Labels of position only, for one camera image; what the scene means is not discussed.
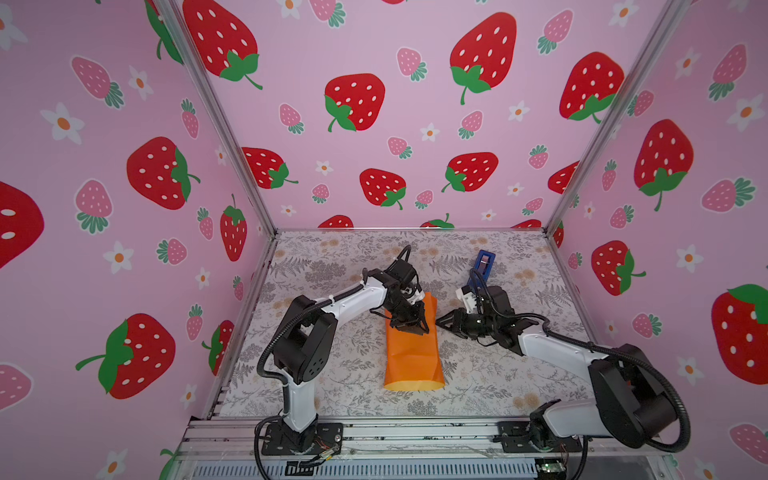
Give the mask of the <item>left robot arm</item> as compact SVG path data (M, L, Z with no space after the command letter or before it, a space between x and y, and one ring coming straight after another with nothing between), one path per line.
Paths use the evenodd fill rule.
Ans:
M393 330L428 334L426 294L415 267L396 259L384 270L364 270L357 284L337 294L293 299L257 364L259 376L281 382L281 422L289 432L304 434L315 427L314 379L328 364L336 330L367 313Z

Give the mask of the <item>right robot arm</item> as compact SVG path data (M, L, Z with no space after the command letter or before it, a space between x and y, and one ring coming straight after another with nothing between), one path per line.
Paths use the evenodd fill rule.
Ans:
M540 451L567 437L613 438L630 448L650 446L667 453L684 450L691 440L691 421L681 396L641 349L616 348L582 341L553 330L538 313L515 312L506 292L496 286L459 291L464 305L436 320L437 326L520 357L531 357L587 382L587 400L552 400L529 416L527 435Z

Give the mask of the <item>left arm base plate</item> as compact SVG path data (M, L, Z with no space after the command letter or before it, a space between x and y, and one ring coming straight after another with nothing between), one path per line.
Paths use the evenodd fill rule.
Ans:
M259 436L260 453L266 456L319 455L338 451L343 440L342 423L313 423L302 433L283 422L271 423Z

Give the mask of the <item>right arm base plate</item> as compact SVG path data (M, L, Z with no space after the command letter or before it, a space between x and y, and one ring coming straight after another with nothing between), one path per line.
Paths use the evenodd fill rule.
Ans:
M502 421L495 442L505 453L580 453L582 443L574 437L556 437L544 424Z

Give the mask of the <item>orange wrapping paper sheet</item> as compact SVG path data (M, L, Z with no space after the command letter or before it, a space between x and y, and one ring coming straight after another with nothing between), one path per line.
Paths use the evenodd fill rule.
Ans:
M424 303L429 333L415 335L390 327L386 330L384 388L389 391L434 391L445 387L436 330L438 300L427 293Z

